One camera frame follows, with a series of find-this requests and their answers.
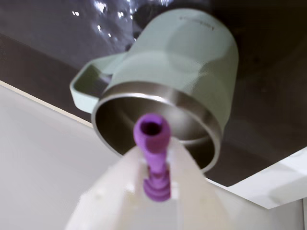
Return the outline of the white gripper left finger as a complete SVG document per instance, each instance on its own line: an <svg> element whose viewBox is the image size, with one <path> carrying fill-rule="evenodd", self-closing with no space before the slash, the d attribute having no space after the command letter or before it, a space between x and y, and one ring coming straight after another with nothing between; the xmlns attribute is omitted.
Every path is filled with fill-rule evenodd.
<svg viewBox="0 0 307 230"><path fill-rule="evenodd" d="M175 201L154 202L145 195L146 166L140 148L130 149L80 196L65 228L175 230Z"/></svg>

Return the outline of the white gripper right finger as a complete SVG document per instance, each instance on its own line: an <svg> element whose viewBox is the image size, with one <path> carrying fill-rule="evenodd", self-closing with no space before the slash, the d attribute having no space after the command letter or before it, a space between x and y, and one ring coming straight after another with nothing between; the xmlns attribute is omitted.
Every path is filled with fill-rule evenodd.
<svg viewBox="0 0 307 230"><path fill-rule="evenodd" d="M178 230L230 230L231 220L189 151L171 138L167 152Z"/></svg>

